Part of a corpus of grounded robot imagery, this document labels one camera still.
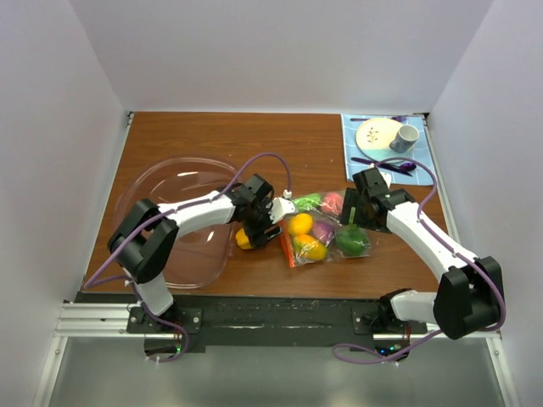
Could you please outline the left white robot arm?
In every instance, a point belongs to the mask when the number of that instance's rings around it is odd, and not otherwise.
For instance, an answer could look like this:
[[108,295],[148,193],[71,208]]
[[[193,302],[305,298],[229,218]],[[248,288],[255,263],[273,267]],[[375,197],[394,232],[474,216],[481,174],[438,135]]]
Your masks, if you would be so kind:
[[231,181],[204,196],[158,205],[138,201],[109,239],[110,258],[124,269],[147,306],[145,321],[168,332],[177,320],[175,300],[164,269],[178,239],[212,226],[239,223],[249,248],[264,248],[282,229],[279,222],[296,212],[286,191],[273,197],[272,185],[255,174],[245,183]]

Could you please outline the clear zip top bag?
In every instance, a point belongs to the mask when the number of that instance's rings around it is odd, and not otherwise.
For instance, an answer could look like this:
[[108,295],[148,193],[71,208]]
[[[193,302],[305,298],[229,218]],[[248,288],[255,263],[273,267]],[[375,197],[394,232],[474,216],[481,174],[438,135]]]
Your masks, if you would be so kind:
[[340,223],[343,191],[314,192],[293,198],[295,213],[281,222],[280,243],[291,268],[370,255],[367,232]]

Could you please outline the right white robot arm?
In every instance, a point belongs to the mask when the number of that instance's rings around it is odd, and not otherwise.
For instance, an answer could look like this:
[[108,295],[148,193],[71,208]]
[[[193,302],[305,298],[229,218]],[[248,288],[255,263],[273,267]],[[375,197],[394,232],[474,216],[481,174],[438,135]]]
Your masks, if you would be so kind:
[[408,321],[435,324],[450,339],[499,329],[506,317],[501,266],[455,242],[423,212],[405,189],[391,189],[389,176],[372,167],[354,175],[345,191],[340,222],[394,234],[433,272],[434,293],[406,288],[379,300],[378,324],[396,333]]

